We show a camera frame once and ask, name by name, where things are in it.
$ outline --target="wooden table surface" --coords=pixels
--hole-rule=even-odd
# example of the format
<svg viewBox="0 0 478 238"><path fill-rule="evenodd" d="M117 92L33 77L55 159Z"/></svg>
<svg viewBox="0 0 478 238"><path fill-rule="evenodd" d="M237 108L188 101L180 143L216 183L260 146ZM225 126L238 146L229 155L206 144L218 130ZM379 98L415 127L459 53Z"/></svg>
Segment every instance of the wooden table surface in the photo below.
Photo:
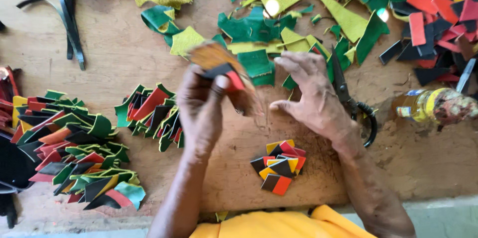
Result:
<svg viewBox="0 0 478 238"><path fill-rule="evenodd" d="M91 113L102 113L116 123L113 107L138 83L152 87L163 82L174 91L188 66L183 58L170 55L162 36L149 30L141 20L141 11L153 3L140 8L134 0L77 0L76 21L87 61L87 70L80 71L76 60L65 58L66 35L56 11L43 3L20 10L15 8L20 1L0 3L0 20L8 27L6 33L0 34L0 63L23 70L17 83L24 96L43 95L46 89L67 92L70 97L82 99ZM176 24L182 28L192 26L210 39L220 32L218 14L230 13L240 1L194 0L193 4L182 6ZM319 0L309 1L316 5L313 15L330 16ZM366 8L359 3L352 2L347 8L368 19ZM324 19L311 26L309 15L300 19L296 32L313 34L323 39L326 47L335 44L331 33L323 35L334 22ZM391 34L380 37L362 66L353 65L346 71L351 95L378 109L379 134L368 151L402 199L478 193L476 122L448 126L437 133L435 125L391 117L393 98L420 85L412 63L380 63L378 56L400 38L403 26L393 17L387 23ZM410 80L401 85L410 73ZM276 86L258 88L266 111L263 118L243 118L235 113L229 100L225 101L224 132L209 161L203 192L197 193L203 198L202 211L349 201L338 157L330 143L288 116L267 109L272 101L288 97L289 92L280 86L286 76L278 67ZM60 228L59 222L67 226L74 221L154 215L176 173L182 149L171 147L161 153L157 140L131 137L126 128L120 131L121 140L130 147L131 163L126 168L138 173L147 193L138 212L133 207L82 211L85 204L66 204L67 196L53 197L54 186L36 183L18 195L20 226ZM262 179L249 161L266 154L266 143L288 138L307 150L303 175L291 183L285 196L262 191ZM0 226L4 229L6 223L2 221Z"/></svg>

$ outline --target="plastic bottle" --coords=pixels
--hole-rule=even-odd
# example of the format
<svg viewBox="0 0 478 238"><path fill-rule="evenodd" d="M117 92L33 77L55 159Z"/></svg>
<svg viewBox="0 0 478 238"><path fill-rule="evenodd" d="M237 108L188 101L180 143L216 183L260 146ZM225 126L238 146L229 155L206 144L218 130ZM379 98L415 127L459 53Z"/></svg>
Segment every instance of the plastic bottle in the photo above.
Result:
<svg viewBox="0 0 478 238"><path fill-rule="evenodd" d="M409 91L393 101L392 109L404 119L440 125L478 119L477 101L450 88Z"/></svg>

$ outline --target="left hand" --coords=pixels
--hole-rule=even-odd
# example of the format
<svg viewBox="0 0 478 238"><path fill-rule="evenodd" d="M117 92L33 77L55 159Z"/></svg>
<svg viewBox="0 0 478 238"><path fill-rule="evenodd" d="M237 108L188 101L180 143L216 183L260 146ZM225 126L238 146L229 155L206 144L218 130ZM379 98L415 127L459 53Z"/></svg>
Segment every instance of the left hand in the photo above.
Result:
<svg viewBox="0 0 478 238"><path fill-rule="evenodd" d="M203 73L199 65L190 65L177 92L185 149L200 157L209 156L221 136L221 102L230 83L222 75L214 81L204 79Z"/></svg>

